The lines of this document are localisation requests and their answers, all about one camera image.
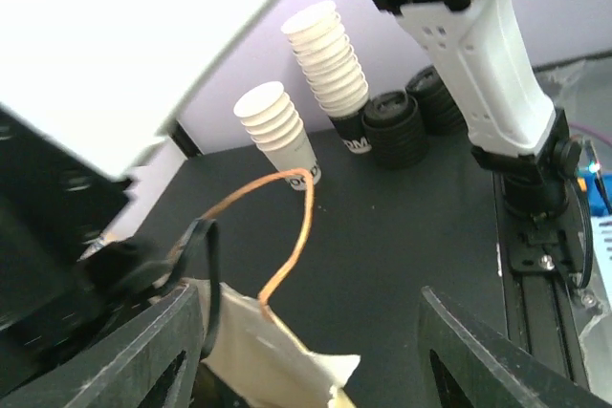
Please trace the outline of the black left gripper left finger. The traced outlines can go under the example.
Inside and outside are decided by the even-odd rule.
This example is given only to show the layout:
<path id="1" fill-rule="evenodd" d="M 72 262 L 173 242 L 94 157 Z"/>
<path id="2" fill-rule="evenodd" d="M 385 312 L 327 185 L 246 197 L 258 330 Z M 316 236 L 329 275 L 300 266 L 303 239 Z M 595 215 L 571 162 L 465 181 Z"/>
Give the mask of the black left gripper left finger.
<path id="1" fill-rule="evenodd" d="M 181 286 L 3 407 L 187 407 L 200 359 L 199 294 Z"/>

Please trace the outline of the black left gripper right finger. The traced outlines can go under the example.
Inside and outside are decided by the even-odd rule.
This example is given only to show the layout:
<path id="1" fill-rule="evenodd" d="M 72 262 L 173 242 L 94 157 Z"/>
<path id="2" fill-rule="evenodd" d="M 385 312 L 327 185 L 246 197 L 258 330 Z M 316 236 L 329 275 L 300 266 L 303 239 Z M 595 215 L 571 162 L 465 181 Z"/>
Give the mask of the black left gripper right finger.
<path id="1" fill-rule="evenodd" d="M 421 290 L 418 349 L 427 407 L 605 407 L 445 294 Z"/>

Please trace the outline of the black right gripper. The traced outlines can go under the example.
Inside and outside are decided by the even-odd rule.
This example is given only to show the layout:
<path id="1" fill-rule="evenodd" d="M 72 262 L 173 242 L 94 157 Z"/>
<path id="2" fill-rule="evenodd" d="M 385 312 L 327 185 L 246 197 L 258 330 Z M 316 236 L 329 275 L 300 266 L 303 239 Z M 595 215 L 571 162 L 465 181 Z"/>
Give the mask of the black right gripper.
<path id="1" fill-rule="evenodd" d="M 126 207 L 129 184 L 101 175 L 2 110 L 1 337 L 30 358 L 103 315 L 101 290 L 77 261 Z M 129 317 L 148 309 L 149 299 L 170 293 L 191 262 L 205 255 L 208 322 L 200 359 L 206 359 L 220 330 L 219 252 L 216 221 L 195 219 L 179 239 L 168 279 L 141 293 Z"/>

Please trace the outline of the beige kraft paper bag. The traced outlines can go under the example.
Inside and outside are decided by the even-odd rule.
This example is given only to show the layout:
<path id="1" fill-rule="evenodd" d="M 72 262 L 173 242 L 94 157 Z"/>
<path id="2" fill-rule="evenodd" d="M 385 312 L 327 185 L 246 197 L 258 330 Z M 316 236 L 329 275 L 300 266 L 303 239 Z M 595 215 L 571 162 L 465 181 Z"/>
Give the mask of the beige kraft paper bag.
<path id="1" fill-rule="evenodd" d="M 253 407 L 352 407 L 343 387 L 358 367 L 355 354 L 310 351 L 269 307 L 270 297 L 295 267 L 312 226 L 315 185 L 304 168 L 276 172 L 228 195 L 204 216 L 215 217 L 253 190 L 299 176 L 305 181 L 304 216 L 288 260 L 253 299 L 221 286 L 220 332 L 201 360 Z"/>

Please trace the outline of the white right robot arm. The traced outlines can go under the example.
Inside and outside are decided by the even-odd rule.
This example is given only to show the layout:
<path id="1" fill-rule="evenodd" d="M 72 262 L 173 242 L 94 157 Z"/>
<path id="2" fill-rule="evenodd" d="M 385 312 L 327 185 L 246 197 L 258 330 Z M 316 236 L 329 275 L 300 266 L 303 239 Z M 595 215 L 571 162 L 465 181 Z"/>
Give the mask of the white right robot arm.
<path id="1" fill-rule="evenodd" d="M 27 364 L 19 325 L 80 290 L 80 226 L 121 211 L 120 184 L 164 140 L 188 92 L 271 0 L 1 0 L 1 349 Z M 560 111 L 536 84 L 511 0 L 377 0 L 426 49 L 486 169 L 565 206 Z"/>

